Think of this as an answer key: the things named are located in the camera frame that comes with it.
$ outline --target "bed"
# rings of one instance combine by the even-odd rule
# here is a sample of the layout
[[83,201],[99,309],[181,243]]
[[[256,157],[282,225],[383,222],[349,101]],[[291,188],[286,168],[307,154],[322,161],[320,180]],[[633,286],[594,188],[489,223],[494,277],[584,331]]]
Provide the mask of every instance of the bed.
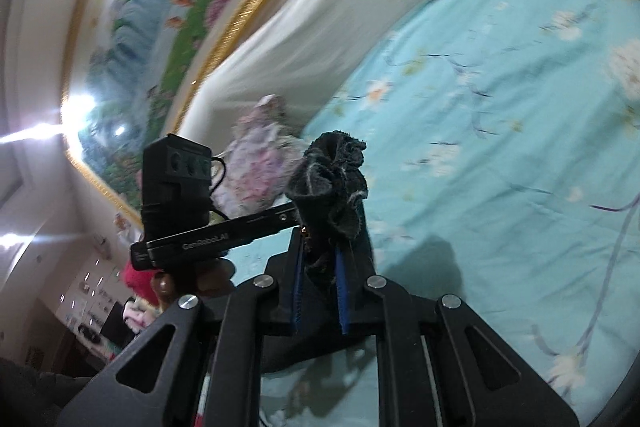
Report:
[[[640,0],[291,0],[205,82],[214,151],[263,95],[367,141],[379,273],[462,296],[589,425],[640,349]],[[229,254],[261,273],[289,233]],[[267,426],[378,422],[375,344],[262,381]]]

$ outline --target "framed painting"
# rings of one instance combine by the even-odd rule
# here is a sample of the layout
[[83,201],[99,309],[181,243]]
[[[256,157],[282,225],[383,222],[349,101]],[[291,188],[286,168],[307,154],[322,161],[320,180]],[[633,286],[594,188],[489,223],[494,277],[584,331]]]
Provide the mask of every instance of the framed painting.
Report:
[[66,155],[140,223],[142,152],[176,132],[264,0],[78,0],[63,66]]

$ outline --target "pink flower in painting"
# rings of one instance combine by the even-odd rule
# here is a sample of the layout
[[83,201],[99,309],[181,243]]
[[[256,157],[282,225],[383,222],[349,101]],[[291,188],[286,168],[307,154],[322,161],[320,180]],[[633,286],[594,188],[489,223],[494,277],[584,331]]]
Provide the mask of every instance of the pink flower in painting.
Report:
[[230,0],[212,0],[207,6],[207,9],[204,12],[204,27],[208,30],[213,28],[213,25],[220,17],[222,10],[225,9],[226,3]]

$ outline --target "floral fabric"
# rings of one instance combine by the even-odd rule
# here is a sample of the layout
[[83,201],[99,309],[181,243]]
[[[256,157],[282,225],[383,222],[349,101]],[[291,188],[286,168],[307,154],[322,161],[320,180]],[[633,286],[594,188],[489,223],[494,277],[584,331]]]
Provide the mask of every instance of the floral fabric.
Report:
[[[240,118],[234,127],[234,141],[222,158],[226,176],[212,194],[213,202],[228,217],[239,217],[269,208],[284,192],[306,149],[291,136],[286,125],[282,97],[269,95]],[[214,183],[221,175],[213,163]]]
[[[460,295],[582,425],[640,349],[638,1],[429,1],[303,134],[366,141],[378,271]],[[232,251],[236,282],[288,238]],[[376,425],[376,364],[360,351],[265,378],[265,419]]]

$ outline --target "silver screw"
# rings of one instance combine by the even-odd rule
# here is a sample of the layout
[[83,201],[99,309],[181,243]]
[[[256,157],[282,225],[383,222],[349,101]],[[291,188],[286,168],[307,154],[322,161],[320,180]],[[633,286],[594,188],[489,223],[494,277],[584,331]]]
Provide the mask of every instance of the silver screw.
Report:
[[263,273],[262,275],[258,275],[254,279],[254,286],[258,286],[258,288],[268,288],[273,284],[273,277],[271,275],[267,275]]
[[442,305],[450,310],[460,308],[460,304],[462,304],[462,301],[457,295],[448,294],[442,298]]
[[386,279],[380,275],[372,275],[367,279],[367,286],[379,290],[386,286]]
[[190,310],[195,308],[198,304],[198,298],[195,295],[183,295],[178,299],[178,306],[183,310]]

